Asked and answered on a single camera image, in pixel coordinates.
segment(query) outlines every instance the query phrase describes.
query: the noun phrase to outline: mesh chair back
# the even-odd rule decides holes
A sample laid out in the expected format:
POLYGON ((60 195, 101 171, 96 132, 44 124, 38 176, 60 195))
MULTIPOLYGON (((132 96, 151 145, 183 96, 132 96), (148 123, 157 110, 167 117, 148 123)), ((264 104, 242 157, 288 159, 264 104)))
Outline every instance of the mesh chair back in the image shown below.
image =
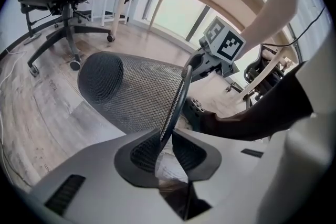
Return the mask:
POLYGON ((78 74, 82 96, 126 134, 158 128, 161 140, 175 126, 191 80, 191 67, 99 52, 78 74))

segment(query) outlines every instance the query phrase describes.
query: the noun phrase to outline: white cable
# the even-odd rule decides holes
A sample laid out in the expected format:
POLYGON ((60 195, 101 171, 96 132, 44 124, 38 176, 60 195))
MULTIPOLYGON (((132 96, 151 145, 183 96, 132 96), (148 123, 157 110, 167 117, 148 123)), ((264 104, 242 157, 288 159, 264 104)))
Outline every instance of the white cable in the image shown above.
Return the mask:
MULTIPOLYGON (((16 60, 15 60, 15 62, 14 62, 14 64, 13 64, 13 67, 12 67, 12 70, 10 71, 10 73, 0 82, 0 94, 1 94, 1 86, 2 86, 2 83, 4 83, 4 81, 6 80, 6 79, 8 79, 10 76, 11 76, 11 74, 13 73, 13 70, 14 70, 14 67, 15 67, 15 65, 16 65, 16 63, 18 62, 18 60, 19 59, 21 59, 27 52, 26 51, 21 51, 21 52, 9 52, 8 50, 7 50, 7 52, 8 52, 8 54, 10 54, 10 55, 14 55, 14 54, 22 54, 19 58, 17 58, 16 60)), ((5 167, 5 170, 6 170, 6 173, 7 173, 7 176, 8 176, 8 178, 11 180, 10 182, 12 183, 12 185, 13 185, 13 180, 12 180, 12 178, 10 177, 10 174, 9 174, 9 172, 8 172, 8 170, 7 170, 7 166, 6 166, 6 162, 5 162, 5 159, 4 159, 4 151, 5 151, 5 142, 4 142, 4 139, 5 139, 5 137, 4 137, 4 124, 3 124, 3 122, 2 122, 2 115, 1 115, 1 110, 0 110, 0 125, 1 125, 1 136, 2 136, 2 138, 1 138, 1 144, 2 144, 2 151, 1 151, 1 158, 2 158, 2 162, 3 162, 3 164, 4 164, 4 167, 5 167)))

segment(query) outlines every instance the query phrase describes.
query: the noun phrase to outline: vent slot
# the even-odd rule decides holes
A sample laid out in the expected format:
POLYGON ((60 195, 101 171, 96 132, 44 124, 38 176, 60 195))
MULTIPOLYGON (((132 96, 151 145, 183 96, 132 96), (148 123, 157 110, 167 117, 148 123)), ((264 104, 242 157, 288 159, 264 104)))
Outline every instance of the vent slot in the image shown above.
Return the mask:
POLYGON ((256 158, 261 158, 264 154, 261 151, 254 151, 254 150, 250 150, 248 148, 242 150, 241 153, 245 153, 247 155, 250 155, 250 156, 253 156, 253 157, 256 157, 256 158))
POLYGON ((56 214, 62 216, 84 181, 85 177, 83 176, 69 176, 53 196, 45 203, 45 206, 56 214))

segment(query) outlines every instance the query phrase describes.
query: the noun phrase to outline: human arm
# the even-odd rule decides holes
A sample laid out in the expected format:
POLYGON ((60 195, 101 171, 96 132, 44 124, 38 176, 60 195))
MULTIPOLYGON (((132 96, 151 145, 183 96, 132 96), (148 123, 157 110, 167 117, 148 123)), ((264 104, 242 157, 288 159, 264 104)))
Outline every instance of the human arm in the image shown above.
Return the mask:
POLYGON ((246 44, 236 60, 270 38, 294 17, 299 0, 267 0, 255 20, 241 32, 246 44))
MULTIPOLYGON (((261 52, 261 55, 263 56, 264 59, 270 61, 274 58, 274 54, 272 54, 270 51, 268 50, 263 50, 261 52)), ((292 61, 286 61, 284 58, 280 58, 279 63, 283 66, 283 70, 289 68, 290 66, 293 65, 292 61)))

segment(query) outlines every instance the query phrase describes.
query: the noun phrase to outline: wooden floor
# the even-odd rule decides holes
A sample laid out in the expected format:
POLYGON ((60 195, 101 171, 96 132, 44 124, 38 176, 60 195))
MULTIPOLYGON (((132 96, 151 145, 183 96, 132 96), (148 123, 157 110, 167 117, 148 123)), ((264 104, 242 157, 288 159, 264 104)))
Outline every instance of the wooden floor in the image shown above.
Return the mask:
MULTIPOLYGON (((77 72, 71 70, 66 39, 57 42, 36 61, 40 74, 34 78, 27 60, 52 33, 51 26, 27 46, 12 52, 27 51, 17 62, 13 74, 1 88, 1 114, 4 123, 5 153, 12 166, 31 185, 79 150, 124 135, 98 114, 80 95, 77 72)), ((107 50, 152 58, 183 66, 190 54, 166 39, 145 30, 120 24, 114 43, 106 34, 76 34, 77 48, 83 60, 94 52, 107 50)), ((1 62, 0 81, 9 74, 20 55, 7 55, 1 62)), ((228 108, 227 83, 216 74, 191 84, 188 95, 198 98, 206 109, 226 117, 244 109, 228 108)), ((29 190, 8 168, 15 184, 29 190)))

